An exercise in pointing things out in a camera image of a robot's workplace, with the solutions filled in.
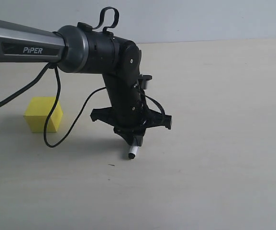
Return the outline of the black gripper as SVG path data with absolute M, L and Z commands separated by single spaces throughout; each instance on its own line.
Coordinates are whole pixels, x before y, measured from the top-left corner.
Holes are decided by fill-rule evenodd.
M 172 128 L 172 116 L 152 109 L 143 109 L 138 114 L 137 120 L 127 116 L 119 121 L 112 107 L 93 109 L 90 117 L 92 121 L 99 120 L 112 126 L 115 134 L 123 138 L 128 145 L 133 146 L 142 146 L 143 135 L 148 128 L 165 127 L 169 130 Z

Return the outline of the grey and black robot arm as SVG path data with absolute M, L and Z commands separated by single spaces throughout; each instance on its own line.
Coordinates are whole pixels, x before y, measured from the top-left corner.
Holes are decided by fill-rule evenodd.
M 111 106 L 94 109 L 93 121 L 113 126 L 129 145 L 142 145 L 151 127 L 171 128 L 172 117 L 146 101 L 150 75 L 140 73 L 142 52 L 130 40 L 86 23 L 66 25 L 56 32 L 0 20 L 0 62 L 44 62 L 45 68 L 66 73 L 101 74 Z

